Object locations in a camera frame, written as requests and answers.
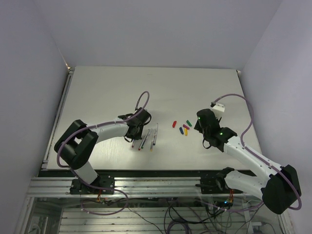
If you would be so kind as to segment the red marker pen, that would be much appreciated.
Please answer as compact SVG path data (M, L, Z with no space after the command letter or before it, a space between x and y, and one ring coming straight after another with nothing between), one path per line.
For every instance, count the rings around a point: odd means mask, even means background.
M150 131L151 131L151 129L148 129L146 135L143 137L142 142L141 142L141 144L140 144L140 146L138 148L139 151L143 148L143 146L144 146L144 144L145 144L145 142L146 142L146 140L147 140L147 138L148 138L148 136L150 134Z

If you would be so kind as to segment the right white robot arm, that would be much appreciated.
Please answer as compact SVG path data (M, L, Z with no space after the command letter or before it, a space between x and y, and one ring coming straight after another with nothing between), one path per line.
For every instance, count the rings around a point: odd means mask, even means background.
M195 130L203 135L203 141L234 157L254 174L246 175L231 167L222 169L214 177L214 185L219 192L225 193L230 189L246 192L261 199L270 211L278 215L299 201L301 188L293 166L282 166L244 146L236 132L219 125L213 110L203 109L196 115Z

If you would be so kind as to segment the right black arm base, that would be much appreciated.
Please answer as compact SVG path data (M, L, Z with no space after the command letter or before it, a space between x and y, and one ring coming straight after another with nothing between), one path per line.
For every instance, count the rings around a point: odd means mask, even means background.
M230 193L230 188L225 182L225 177L232 171L234 171L234 168L226 167L213 177L202 177L199 184L195 186L200 188L202 194Z

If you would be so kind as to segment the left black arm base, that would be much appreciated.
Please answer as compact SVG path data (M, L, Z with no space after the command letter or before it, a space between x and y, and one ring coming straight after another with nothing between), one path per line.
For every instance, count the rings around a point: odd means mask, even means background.
M104 195L112 195L114 188L115 180L110 175L98 176L89 186L78 178L72 180L69 193L71 195L98 195L101 192Z

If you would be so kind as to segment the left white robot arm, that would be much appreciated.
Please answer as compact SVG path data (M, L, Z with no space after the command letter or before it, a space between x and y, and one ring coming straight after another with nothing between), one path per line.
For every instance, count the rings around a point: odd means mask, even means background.
M54 146L57 160L64 160L83 180L82 188L93 194L101 186L101 177L89 162L95 145L115 137L123 137L128 141L141 140L143 128L151 119L148 111L139 108L134 114L120 115L113 121L99 125L91 126L80 119L75 120Z

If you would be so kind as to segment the green marker pen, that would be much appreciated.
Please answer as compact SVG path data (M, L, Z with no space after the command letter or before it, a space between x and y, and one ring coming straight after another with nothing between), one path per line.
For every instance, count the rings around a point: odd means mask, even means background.
M147 132L147 134L146 134L146 136L145 136L145 138L144 138L144 140L143 140L143 142L141 143L140 149L143 149L143 148L144 148L144 145L146 144L146 141L148 140L148 138L149 138L151 132L152 132L152 129L149 129L148 132Z

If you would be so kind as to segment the blue marker pen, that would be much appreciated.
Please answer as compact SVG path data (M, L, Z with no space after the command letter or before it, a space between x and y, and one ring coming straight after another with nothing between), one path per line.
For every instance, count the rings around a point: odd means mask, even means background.
M154 138L153 138L153 145L156 145L157 134L158 134L158 123L156 124L156 128L155 128L155 133L154 133Z

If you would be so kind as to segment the yellow marker pen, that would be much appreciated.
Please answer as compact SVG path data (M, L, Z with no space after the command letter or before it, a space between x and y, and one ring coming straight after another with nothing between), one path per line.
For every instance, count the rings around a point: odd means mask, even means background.
M155 129L155 130L154 130L154 134L153 134L153 138L152 138L152 141L151 141L150 152L153 151L153 147L154 147L154 145L155 145L156 134L157 134L157 130Z

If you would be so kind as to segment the aluminium mounting rail frame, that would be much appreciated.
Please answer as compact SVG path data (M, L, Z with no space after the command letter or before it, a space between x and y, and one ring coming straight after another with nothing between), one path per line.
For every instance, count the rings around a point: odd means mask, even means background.
M111 195L70 194L70 177L36 177L32 234L284 234L283 218L241 192L201 193L198 177L115 177Z

